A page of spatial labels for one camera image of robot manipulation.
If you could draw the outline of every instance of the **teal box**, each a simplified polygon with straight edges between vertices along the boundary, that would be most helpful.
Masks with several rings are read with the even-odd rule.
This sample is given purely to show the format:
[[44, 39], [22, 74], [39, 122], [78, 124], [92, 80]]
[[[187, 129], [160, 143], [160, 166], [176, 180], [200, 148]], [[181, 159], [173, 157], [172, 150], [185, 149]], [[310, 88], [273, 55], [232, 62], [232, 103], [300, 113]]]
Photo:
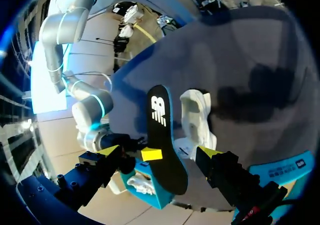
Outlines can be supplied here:
[[[154, 186], [155, 194], [150, 195], [150, 194], [143, 194], [141, 192], [137, 192], [133, 186], [127, 184], [127, 181], [129, 180], [129, 178], [134, 176], [136, 172], [147, 175], [149, 178], [151, 178], [152, 184]], [[137, 198], [141, 199], [142, 201], [146, 202], [147, 204], [151, 205], [154, 208], [163, 209], [167, 204], [171, 202], [171, 200], [174, 197], [172, 193], [167, 192], [160, 186], [156, 178], [153, 176], [151, 172], [151, 168], [147, 162], [142, 162], [137, 159], [134, 170], [129, 174], [121, 173], [121, 178], [125, 188], [130, 193], [132, 193]]]

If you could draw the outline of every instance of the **white shoe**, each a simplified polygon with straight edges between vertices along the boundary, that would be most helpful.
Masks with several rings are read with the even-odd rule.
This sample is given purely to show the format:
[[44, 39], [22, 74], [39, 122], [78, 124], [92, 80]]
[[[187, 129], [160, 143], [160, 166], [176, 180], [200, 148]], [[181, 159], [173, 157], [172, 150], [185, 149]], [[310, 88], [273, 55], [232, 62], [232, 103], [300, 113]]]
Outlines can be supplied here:
[[186, 137], [193, 143], [190, 156], [196, 159], [197, 146], [216, 150], [217, 137], [209, 130], [208, 115], [211, 111], [210, 93], [203, 94], [199, 90], [190, 89], [180, 96], [181, 123]]

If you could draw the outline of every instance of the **gray tabletop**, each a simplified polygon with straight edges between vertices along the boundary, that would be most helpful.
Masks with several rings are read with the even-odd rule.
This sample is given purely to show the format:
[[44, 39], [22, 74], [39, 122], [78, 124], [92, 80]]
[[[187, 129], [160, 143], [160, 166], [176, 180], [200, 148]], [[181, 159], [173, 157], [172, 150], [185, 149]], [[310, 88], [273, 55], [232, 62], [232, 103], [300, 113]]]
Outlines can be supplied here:
[[[217, 150], [238, 155], [244, 168], [286, 159], [316, 149], [317, 76], [308, 41], [285, 11], [218, 13], [170, 33], [114, 74], [110, 128], [146, 136], [146, 94], [162, 84], [171, 93], [174, 138], [184, 137], [179, 97], [201, 89], [211, 94], [208, 123]], [[177, 201], [231, 209], [193, 161], [185, 166], [189, 185]]]

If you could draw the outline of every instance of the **black insole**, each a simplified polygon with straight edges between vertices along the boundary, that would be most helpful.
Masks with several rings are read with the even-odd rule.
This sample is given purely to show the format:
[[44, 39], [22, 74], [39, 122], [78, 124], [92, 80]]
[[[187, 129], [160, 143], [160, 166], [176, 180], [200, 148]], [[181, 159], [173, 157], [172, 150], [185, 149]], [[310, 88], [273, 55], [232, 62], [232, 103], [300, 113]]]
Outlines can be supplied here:
[[188, 175], [173, 146], [171, 98], [162, 86], [154, 86], [147, 94], [148, 147], [161, 149], [162, 159], [149, 161], [152, 174], [168, 192], [183, 195]]

